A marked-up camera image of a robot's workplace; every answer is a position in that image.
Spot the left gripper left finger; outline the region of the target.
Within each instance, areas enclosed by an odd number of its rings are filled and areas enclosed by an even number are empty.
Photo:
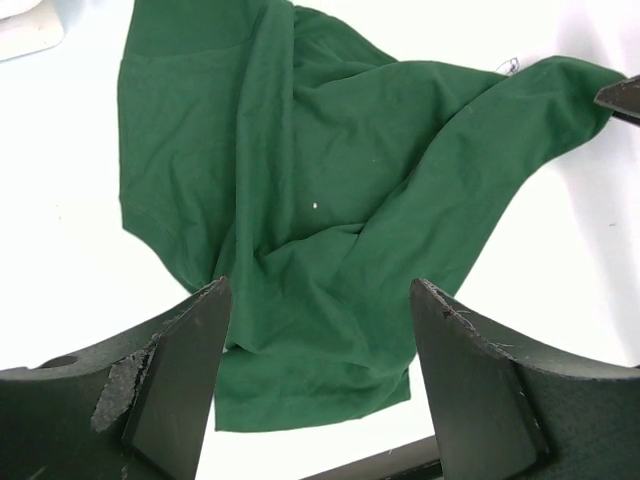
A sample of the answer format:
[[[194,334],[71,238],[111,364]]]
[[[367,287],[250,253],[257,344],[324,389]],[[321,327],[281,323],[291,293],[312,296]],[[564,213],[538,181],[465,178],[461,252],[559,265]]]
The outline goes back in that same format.
[[[1,374],[5,479],[192,479],[230,321],[220,278],[92,346]]]

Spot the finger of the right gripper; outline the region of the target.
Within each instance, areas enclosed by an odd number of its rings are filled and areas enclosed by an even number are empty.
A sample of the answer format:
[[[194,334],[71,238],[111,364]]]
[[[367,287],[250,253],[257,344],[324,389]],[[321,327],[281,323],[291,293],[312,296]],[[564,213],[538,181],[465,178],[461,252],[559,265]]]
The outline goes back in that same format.
[[[603,87],[596,94],[594,103],[609,109],[614,118],[639,126],[640,77],[634,76]]]

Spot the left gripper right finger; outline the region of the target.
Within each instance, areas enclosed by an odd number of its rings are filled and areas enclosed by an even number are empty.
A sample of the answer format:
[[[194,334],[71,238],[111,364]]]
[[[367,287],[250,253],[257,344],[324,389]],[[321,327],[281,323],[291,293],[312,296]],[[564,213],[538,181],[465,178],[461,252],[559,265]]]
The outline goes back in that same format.
[[[410,310],[448,479],[635,479],[639,372],[546,345],[424,279]]]

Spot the green t shirt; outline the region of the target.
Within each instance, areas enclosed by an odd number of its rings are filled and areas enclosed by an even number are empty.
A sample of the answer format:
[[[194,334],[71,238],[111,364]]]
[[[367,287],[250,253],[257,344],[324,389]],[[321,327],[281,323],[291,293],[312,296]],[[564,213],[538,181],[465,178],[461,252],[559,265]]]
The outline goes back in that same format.
[[[398,61],[287,1],[138,1],[118,81],[124,228],[187,290],[227,277],[216,426],[407,400],[409,287],[459,290],[523,183],[608,121],[614,70]]]

